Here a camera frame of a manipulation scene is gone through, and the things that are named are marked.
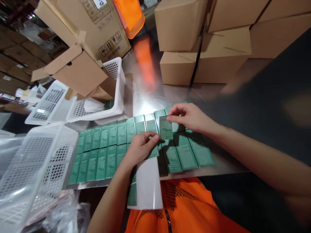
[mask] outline orange vest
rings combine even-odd
[[[161,181],[163,206],[173,233],[248,232],[223,215],[212,193],[196,177]],[[126,233],[168,233],[165,210],[131,210]]]

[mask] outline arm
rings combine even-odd
[[[134,136],[128,152],[95,210],[87,233],[120,231],[131,171],[138,162],[147,157],[159,138],[158,134],[150,131]]]

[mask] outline box flap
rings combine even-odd
[[[200,58],[250,55],[249,26],[205,33]]]

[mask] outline forearm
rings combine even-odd
[[[95,210],[87,233],[120,231],[132,169],[124,158]]]

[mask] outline right hand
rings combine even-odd
[[[219,124],[192,103],[174,104],[168,112],[167,120],[183,124],[188,129],[202,134],[212,134],[220,128]]]

